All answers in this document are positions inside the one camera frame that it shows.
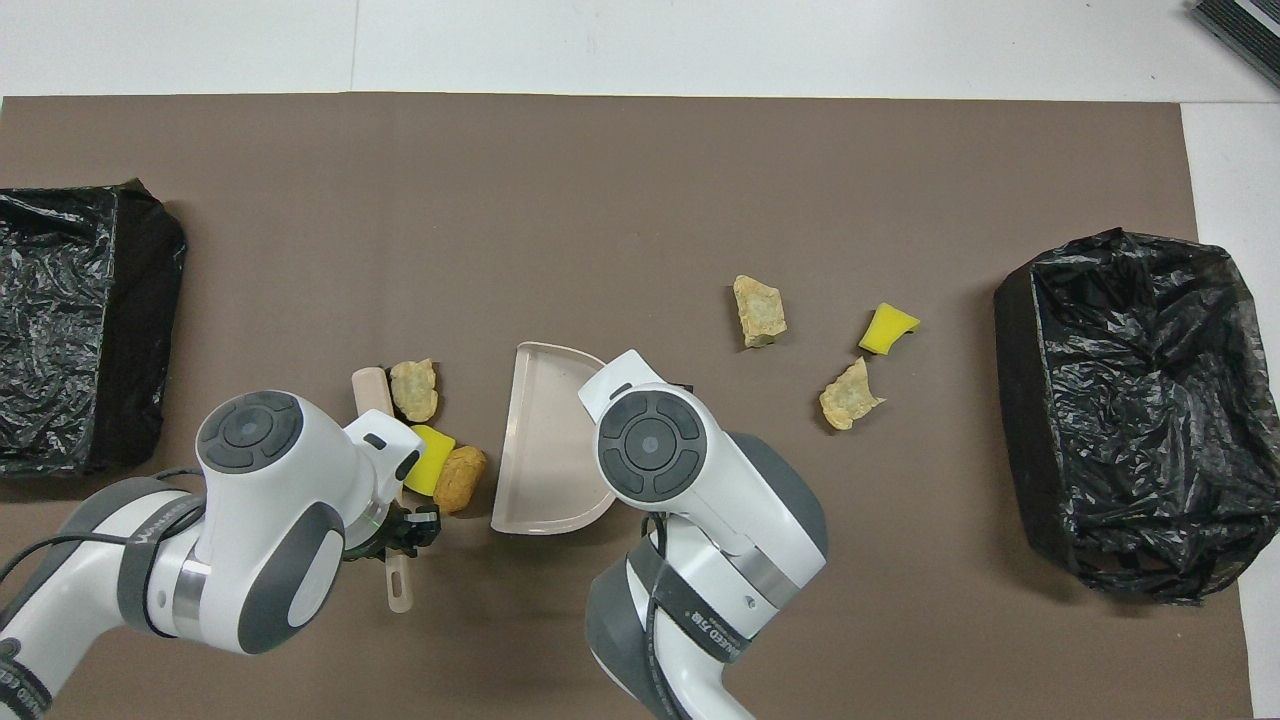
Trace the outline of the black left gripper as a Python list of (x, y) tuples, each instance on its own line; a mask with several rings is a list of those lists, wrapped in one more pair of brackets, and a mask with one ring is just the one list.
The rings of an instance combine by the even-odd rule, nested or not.
[(429, 547), (442, 532), (439, 507), (417, 507), (404, 511), (398, 503), (392, 503), (380, 524), (369, 537), (357, 544), (344, 548), (344, 561), (362, 559), (387, 561), (390, 552), (417, 552)]

